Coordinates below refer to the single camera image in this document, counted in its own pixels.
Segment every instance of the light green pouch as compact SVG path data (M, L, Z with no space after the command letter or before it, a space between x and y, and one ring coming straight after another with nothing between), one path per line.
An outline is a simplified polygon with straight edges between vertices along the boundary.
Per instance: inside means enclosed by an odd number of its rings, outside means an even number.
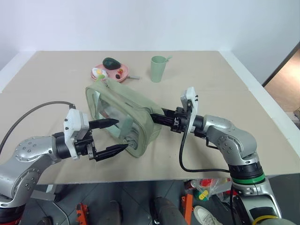
M94 120L113 118L120 122L106 128L118 143L128 143L126 150L140 157L148 144L159 135L152 113L164 114L160 106L113 79L94 82L86 88L86 98Z

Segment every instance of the orange stand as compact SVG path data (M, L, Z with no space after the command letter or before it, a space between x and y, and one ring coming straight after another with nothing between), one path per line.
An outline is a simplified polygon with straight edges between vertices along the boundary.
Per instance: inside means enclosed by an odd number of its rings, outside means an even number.
M192 212L193 208L193 196L187 194L186 196L181 197L181 204L183 207L183 217L188 225L191 225Z
M82 203L76 205L76 214L77 214L76 221L79 222L79 225L88 225L88 217L87 217L88 213L89 211L87 205L83 205Z

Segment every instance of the pink plate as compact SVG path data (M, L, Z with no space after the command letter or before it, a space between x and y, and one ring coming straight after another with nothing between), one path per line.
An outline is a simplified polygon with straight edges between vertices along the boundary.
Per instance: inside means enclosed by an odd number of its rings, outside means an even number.
M119 69L113 69L113 70L106 69L103 66L103 64L97 65L95 67L99 68L99 69L104 69L107 72L109 78L112 78L112 79L114 79L114 80L116 80L118 82L124 81L127 78L128 74L129 74L129 69L124 64L121 64L121 67Z

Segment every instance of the black cable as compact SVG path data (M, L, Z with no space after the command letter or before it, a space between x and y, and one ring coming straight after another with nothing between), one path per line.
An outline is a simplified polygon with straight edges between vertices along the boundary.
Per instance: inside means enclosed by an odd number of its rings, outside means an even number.
M13 130L15 129L15 127L26 117L28 116L29 114L31 114L32 112L36 111L37 109L39 108L42 108L46 105L53 105L53 104L66 104L66 105L69 105L69 108L73 108L75 109L75 105L73 103L70 103L70 102L64 102L64 101L53 101L53 102L46 102L46 103L43 103L43 104L40 104L36 107L34 107L33 109L29 110L27 113L25 113L23 116L21 116L14 124L13 126L8 130L8 132L6 133L6 135L4 136L1 144L0 144L0 154L2 152L2 149L4 147L4 144L5 142L7 141L8 137L10 136L10 134L13 132Z
M233 213L233 185L231 185L231 189L230 189L230 211L231 211L233 225L236 225L235 217L234 217L234 213Z
M179 164L181 166L181 168L186 171L186 172L191 172L191 173L197 173L197 172L213 172L213 171L217 171L217 172L225 172L225 173L229 173L229 170L225 170L225 169L199 169L199 170L190 170L184 167L183 162L182 162L182 153L183 153L183 147L184 147L184 143L186 141L186 137L188 134L188 126L189 126L189 122L191 120L191 111L187 110L187 123L186 123L186 127L183 133L183 137L181 140L181 145L180 145L180 150L179 150Z

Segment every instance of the white wall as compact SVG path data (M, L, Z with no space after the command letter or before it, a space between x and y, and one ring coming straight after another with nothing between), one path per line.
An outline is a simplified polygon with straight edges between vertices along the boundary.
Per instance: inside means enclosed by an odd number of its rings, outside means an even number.
M19 51L233 49L263 82L299 41L300 16L299 0L261 2L2 0L0 21Z

